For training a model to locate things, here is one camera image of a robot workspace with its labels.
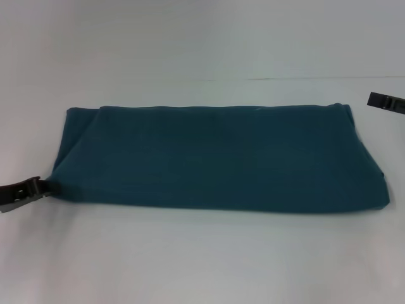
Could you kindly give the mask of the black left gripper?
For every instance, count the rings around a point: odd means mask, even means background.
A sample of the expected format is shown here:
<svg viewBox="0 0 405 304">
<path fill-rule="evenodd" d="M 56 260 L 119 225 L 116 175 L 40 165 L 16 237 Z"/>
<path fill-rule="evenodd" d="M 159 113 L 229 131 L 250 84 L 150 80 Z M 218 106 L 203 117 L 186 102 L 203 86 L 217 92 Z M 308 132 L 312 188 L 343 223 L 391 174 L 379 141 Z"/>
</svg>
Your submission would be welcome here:
<svg viewBox="0 0 405 304">
<path fill-rule="evenodd" d="M 57 182 L 32 177 L 12 185 L 1 186 L 1 213 L 10 212 L 33 201 L 60 193 Z"/>
</svg>

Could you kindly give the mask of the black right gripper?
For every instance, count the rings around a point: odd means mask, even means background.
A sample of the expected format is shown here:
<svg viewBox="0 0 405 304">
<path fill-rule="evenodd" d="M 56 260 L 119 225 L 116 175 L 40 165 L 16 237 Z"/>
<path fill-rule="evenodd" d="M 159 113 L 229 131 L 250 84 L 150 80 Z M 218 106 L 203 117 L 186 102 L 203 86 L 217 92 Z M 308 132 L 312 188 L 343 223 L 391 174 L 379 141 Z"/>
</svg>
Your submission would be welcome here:
<svg viewBox="0 0 405 304">
<path fill-rule="evenodd" d="M 405 99 L 385 94 L 370 92 L 367 105 L 403 115 L 405 114 Z"/>
</svg>

